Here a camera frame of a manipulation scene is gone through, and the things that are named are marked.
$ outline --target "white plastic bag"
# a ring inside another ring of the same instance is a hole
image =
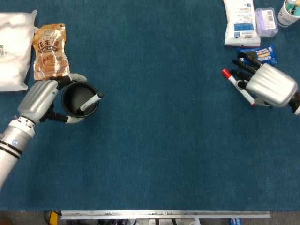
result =
[[[227,28],[225,45],[259,47],[252,0],[224,0]]]
[[[0,13],[0,91],[28,88],[24,80],[30,66],[36,14],[36,10]]]

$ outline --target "silver robot hand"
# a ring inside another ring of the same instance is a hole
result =
[[[79,74],[69,74],[53,80],[36,82],[18,107],[20,117],[12,120],[0,134],[0,191],[8,174],[35,135],[34,127],[46,119],[75,123],[83,118],[72,118],[53,111],[53,101],[59,90],[72,80],[87,81]]]
[[[254,67],[240,60],[232,62],[251,73],[233,70],[232,74],[239,77],[236,85],[246,89],[265,101],[267,105],[275,107],[291,106],[292,112],[300,114],[300,100],[298,98],[298,85],[294,79],[267,63],[261,63],[252,56],[240,52],[241,58],[247,59]]]

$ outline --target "brown snack bag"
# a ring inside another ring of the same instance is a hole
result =
[[[42,26],[33,37],[36,50],[34,79],[44,80],[70,73],[65,55],[66,26],[63,23]]]

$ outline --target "small plastic container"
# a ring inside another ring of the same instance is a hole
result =
[[[255,10],[255,20],[257,34],[261,38],[272,37],[278,32],[275,12],[272,7],[257,8]]]

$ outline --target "metal bar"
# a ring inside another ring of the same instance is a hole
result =
[[[101,210],[61,211],[61,219],[270,218],[268,211]]]

